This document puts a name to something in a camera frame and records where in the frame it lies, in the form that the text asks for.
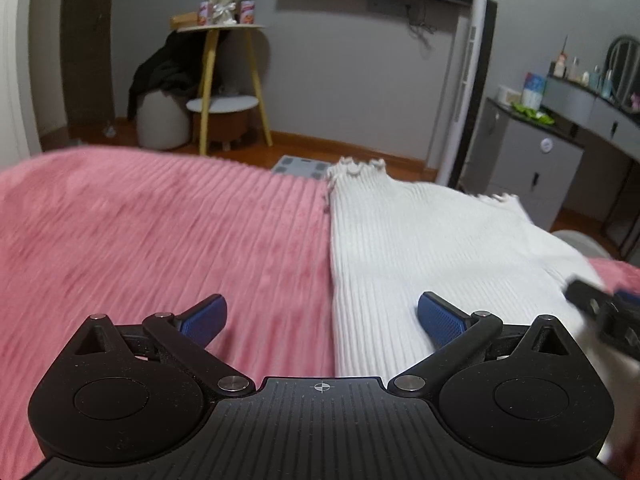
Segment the white ribbed knit sweater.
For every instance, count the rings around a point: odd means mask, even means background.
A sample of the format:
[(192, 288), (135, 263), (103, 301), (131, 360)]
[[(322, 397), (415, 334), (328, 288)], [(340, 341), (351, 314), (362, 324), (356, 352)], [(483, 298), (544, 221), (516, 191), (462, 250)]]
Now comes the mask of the white ribbed knit sweater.
[(612, 352), (563, 296), (572, 278), (598, 284), (596, 271), (516, 198), (401, 182), (384, 162), (350, 159), (330, 168), (328, 183), (338, 374), (390, 379), (429, 356), (416, 317), (424, 292), (509, 324), (554, 315), (598, 372), (612, 370)]

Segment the grey drawer cabinet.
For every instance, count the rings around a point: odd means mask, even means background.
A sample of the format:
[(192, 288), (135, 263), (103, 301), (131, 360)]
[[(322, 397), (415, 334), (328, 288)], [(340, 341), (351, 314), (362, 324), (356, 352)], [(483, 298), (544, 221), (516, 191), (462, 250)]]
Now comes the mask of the grey drawer cabinet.
[(473, 195), (518, 196), (529, 219), (549, 231), (583, 152), (554, 129), (526, 122), (488, 99), (459, 185)]

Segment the grey vanity desk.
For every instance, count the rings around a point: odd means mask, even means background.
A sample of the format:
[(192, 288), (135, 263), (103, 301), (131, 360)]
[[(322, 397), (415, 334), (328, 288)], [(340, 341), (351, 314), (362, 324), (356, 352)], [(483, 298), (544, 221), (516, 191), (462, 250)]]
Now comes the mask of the grey vanity desk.
[(542, 106), (585, 144), (585, 191), (578, 205), (593, 212), (600, 233), (622, 259), (639, 263), (639, 124), (611, 101), (574, 82), (550, 77)]

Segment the green item on cabinet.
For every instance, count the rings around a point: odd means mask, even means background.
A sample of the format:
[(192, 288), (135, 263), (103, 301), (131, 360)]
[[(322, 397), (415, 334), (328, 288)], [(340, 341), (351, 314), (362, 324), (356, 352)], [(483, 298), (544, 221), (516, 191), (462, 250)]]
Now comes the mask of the green item on cabinet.
[(532, 122), (536, 122), (537, 124), (545, 126), (553, 126), (555, 124), (554, 119), (548, 114), (541, 112), (540, 110), (533, 110), (521, 103), (512, 103), (511, 108), (515, 113), (518, 113), (520, 116), (525, 117), (527, 120), (531, 120)]

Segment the white tower fan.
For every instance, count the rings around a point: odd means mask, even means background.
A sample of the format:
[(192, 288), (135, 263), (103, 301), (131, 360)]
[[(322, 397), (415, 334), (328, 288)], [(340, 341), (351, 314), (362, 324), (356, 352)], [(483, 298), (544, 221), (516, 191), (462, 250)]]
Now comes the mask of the white tower fan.
[(461, 73), (454, 95), (454, 108), (436, 178), (437, 184), (445, 185), (447, 188), (458, 186), (471, 147), (483, 101), (497, 11), (498, 3), (494, 0), (472, 0), (469, 25), (464, 37)]

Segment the grey bathroom scale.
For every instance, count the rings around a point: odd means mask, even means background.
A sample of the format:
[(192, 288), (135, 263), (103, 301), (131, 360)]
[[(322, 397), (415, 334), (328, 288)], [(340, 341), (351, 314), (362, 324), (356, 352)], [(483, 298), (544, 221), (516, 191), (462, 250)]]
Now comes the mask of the grey bathroom scale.
[(331, 163), (323, 160), (283, 155), (271, 168), (271, 171), (274, 174), (284, 174), (285, 176), (322, 180), (330, 167)]

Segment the white round stool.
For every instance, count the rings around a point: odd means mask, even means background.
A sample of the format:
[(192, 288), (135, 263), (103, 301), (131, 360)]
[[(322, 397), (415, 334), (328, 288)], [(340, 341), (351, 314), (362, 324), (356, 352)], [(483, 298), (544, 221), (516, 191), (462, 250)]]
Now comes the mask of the white round stool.
[(162, 90), (139, 99), (136, 129), (138, 144), (155, 151), (169, 151), (191, 139), (186, 98)]

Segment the small white box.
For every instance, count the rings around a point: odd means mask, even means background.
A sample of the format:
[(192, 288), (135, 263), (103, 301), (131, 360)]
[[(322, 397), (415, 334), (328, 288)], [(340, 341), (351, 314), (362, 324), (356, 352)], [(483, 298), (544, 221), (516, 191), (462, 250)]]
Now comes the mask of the small white box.
[(513, 90), (500, 84), (497, 91), (496, 100), (504, 106), (511, 106), (521, 102), (522, 92)]

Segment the round black vanity mirror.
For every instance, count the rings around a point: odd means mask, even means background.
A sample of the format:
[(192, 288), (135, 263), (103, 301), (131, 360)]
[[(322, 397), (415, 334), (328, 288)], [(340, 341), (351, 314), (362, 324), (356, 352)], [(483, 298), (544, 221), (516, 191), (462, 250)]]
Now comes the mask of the round black vanity mirror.
[(611, 73), (612, 97), (627, 110), (639, 108), (639, 40), (620, 36), (608, 48), (605, 70)]

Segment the black garment on stool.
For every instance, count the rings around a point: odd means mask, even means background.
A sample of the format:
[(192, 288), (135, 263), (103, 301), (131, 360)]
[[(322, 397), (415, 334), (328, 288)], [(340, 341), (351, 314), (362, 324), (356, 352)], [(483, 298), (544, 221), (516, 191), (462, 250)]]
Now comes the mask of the black garment on stool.
[(163, 45), (134, 73), (128, 92), (127, 119), (137, 116), (138, 103), (153, 91), (179, 98), (198, 95), (202, 79), (206, 32), (171, 32)]

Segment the yellow legged side table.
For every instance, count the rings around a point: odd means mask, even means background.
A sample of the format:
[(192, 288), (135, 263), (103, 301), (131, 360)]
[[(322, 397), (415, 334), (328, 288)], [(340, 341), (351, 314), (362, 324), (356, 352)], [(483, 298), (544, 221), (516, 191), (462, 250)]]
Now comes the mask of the yellow legged side table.
[[(262, 135), (266, 145), (273, 146), (272, 135), (267, 115), (264, 95), (262, 94), (262, 81), (260, 80), (257, 56), (254, 48), (253, 32), (264, 29), (264, 25), (258, 24), (208, 24), (208, 25), (182, 25), (176, 26), (175, 32), (205, 32), (205, 44), (203, 50), (203, 73), (198, 90), (198, 98), (192, 100), (186, 106), (191, 112), (200, 113), (200, 130), (198, 130), (198, 154), (207, 156), (212, 137), (209, 134), (210, 115), (229, 115), (249, 112), (258, 109)], [(218, 84), (214, 84), (214, 73), (217, 63), (219, 38), (223, 32), (235, 32), (238, 30), (244, 38), (244, 51), (246, 54), (248, 71), (252, 80), (253, 93), (241, 93), (235, 88), (235, 84), (222, 83), (220, 72)]]

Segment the dark wooden door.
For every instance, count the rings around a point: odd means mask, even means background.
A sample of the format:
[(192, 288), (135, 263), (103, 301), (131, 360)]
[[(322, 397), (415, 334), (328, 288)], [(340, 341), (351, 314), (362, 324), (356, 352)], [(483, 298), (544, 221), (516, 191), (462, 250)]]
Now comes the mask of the dark wooden door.
[(61, 0), (60, 55), (67, 128), (111, 127), (112, 0)]

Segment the pink can on table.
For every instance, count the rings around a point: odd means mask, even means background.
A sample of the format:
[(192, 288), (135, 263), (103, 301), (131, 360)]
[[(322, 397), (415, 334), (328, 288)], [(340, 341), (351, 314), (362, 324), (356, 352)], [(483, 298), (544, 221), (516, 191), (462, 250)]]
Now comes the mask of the pink can on table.
[(240, 4), (240, 23), (253, 25), (255, 23), (255, 1), (242, 0)]

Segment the pink corduroy bedspread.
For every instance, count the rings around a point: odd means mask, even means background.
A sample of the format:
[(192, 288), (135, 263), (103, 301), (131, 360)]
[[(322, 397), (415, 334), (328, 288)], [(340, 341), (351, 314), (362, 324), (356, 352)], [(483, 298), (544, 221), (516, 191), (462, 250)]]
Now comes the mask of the pink corduroy bedspread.
[[(219, 294), (228, 322), (209, 346), (255, 382), (336, 369), (328, 175), (282, 176), (228, 160), (73, 148), (1, 175), (1, 474), (42, 459), (32, 390), (81, 322), (181, 312)], [(588, 259), (607, 290), (639, 271)], [(608, 348), (615, 403), (601, 460), (639, 474), (639, 365)]]

